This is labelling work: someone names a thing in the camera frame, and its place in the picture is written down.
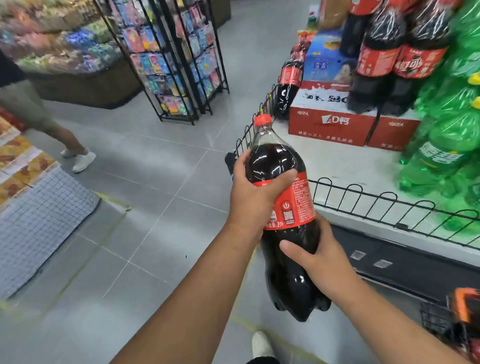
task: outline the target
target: blue cardboard box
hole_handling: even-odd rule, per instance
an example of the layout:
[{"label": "blue cardboard box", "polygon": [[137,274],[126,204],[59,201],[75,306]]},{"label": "blue cardboard box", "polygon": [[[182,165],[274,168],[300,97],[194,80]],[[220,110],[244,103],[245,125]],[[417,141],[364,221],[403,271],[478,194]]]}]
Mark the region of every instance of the blue cardboard box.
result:
[{"label": "blue cardboard box", "polygon": [[319,32],[305,57],[302,88],[323,86],[338,91],[348,91],[357,68],[357,59],[339,51],[342,30]]}]

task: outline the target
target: wire rail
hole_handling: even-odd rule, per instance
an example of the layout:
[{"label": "wire rail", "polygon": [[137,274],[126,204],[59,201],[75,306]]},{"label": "wire rail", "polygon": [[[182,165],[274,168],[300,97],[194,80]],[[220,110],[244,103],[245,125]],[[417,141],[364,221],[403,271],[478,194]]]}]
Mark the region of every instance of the wire rail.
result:
[{"label": "wire rail", "polygon": [[[237,139],[234,153],[237,157],[240,156],[245,150],[252,146],[252,141],[254,138],[254,128],[253,128],[253,118],[260,114],[270,114],[275,119],[274,115],[274,106],[276,100],[276,94],[278,91],[278,84],[272,86],[272,90],[266,95],[265,101],[260,103],[259,110],[253,114],[252,116],[252,123],[250,125],[245,126],[245,133],[242,138]],[[439,239],[445,242],[450,242],[454,244],[458,244],[461,246],[466,246],[472,249],[480,250],[479,247],[473,245],[473,243],[480,243],[480,234],[475,236],[469,236],[468,239],[464,238],[463,241],[455,241],[455,238],[459,238],[459,234],[465,233],[466,229],[474,222],[480,222],[480,214],[476,210],[472,209],[464,209],[457,211],[456,213],[452,213],[449,211],[444,211],[438,209],[436,207],[435,202],[427,199],[419,200],[415,203],[402,201],[398,199],[398,195],[395,192],[387,191],[382,192],[381,194],[371,194],[368,192],[363,191],[363,187],[360,184],[352,183],[349,184],[347,187],[341,187],[335,185],[330,178],[321,177],[315,180],[309,180],[310,183],[314,185],[314,192],[313,192],[313,203],[316,206],[321,206],[323,208],[328,208],[337,212],[342,212],[351,216],[355,216],[357,218],[361,218],[364,220],[381,223],[384,225],[388,225],[395,229],[403,230],[403,231],[410,231],[417,234],[421,234],[423,236],[432,237],[435,239]],[[323,189],[327,189],[326,192],[320,194],[319,187]],[[340,198],[340,202],[337,203],[331,196],[335,193],[342,194]],[[358,197],[354,202],[348,204],[346,203],[346,196],[351,196],[350,194],[357,194]],[[357,208],[362,204],[363,209],[367,210],[365,212],[359,212]],[[372,211],[374,208],[378,209],[380,205],[383,203],[384,213],[381,214],[381,217],[373,217]],[[391,214],[393,211],[399,212],[401,215],[400,218],[395,219],[387,219],[387,216],[391,218]],[[461,213],[468,212],[472,216],[462,215]],[[431,217],[433,214],[441,214],[445,215],[445,219],[439,220],[438,222],[432,224],[427,224],[428,228],[425,228],[425,224],[422,224],[427,221],[428,217]],[[416,218],[415,221],[411,221],[412,216],[419,216]],[[467,224],[465,224],[462,228],[458,229],[457,231],[449,231],[445,233],[447,230],[443,229],[442,225],[448,222],[450,219],[454,217],[461,217],[469,220]]]}]

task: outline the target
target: supermarket aisle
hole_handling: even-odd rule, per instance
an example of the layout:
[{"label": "supermarket aisle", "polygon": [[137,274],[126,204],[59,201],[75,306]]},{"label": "supermarket aisle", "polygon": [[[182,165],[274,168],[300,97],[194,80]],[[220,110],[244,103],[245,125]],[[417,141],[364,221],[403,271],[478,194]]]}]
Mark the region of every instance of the supermarket aisle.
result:
[{"label": "supermarket aisle", "polygon": [[[225,222],[231,187],[225,152],[276,82],[309,4],[232,2],[232,20],[219,30],[231,95],[219,95],[214,115],[195,127],[160,123],[144,95],[117,110],[48,103],[98,155],[77,178],[132,210],[102,203],[12,299],[0,316],[3,363],[106,364],[168,297]],[[71,169],[58,143],[27,136]],[[263,264],[257,254],[214,363],[250,359],[251,325],[330,364],[374,360],[335,307],[306,324],[276,311]],[[415,316],[415,302],[388,295]],[[276,350],[285,364],[318,362],[280,341]]]}]

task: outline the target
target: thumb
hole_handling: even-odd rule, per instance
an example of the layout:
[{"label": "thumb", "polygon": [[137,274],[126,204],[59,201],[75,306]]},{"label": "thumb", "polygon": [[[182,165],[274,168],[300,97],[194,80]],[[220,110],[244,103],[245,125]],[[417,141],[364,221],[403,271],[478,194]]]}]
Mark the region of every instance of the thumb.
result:
[{"label": "thumb", "polygon": [[310,254],[302,247],[289,242],[288,240],[282,240],[280,242],[280,249],[287,257],[289,257],[295,263],[300,264],[305,269],[307,269],[313,260],[313,254]]},{"label": "thumb", "polygon": [[280,195],[283,191],[285,191],[288,187],[292,185],[296,177],[297,170],[288,170],[280,174],[277,178],[275,178],[263,188],[266,190],[269,197],[271,197],[272,200],[275,200],[278,195]]}]

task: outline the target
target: white sneaker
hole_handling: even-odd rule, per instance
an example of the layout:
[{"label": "white sneaker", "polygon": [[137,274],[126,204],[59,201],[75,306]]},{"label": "white sneaker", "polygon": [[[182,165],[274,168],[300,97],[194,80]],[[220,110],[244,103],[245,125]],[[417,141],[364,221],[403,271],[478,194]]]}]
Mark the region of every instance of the white sneaker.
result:
[{"label": "white sneaker", "polygon": [[252,352],[254,359],[261,356],[271,356],[275,358],[275,354],[273,353],[273,348],[270,340],[265,335],[265,333],[261,331],[257,331],[253,334]]},{"label": "white sneaker", "polygon": [[73,166],[73,173],[80,173],[85,170],[96,158],[94,152],[88,152],[87,154],[79,154],[75,157],[75,165]]},{"label": "white sneaker", "polygon": [[75,153],[72,153],[68,149],[65,149],[63,152],[60,152],[60,155],[64,158],[73,158],[77,156]]}]

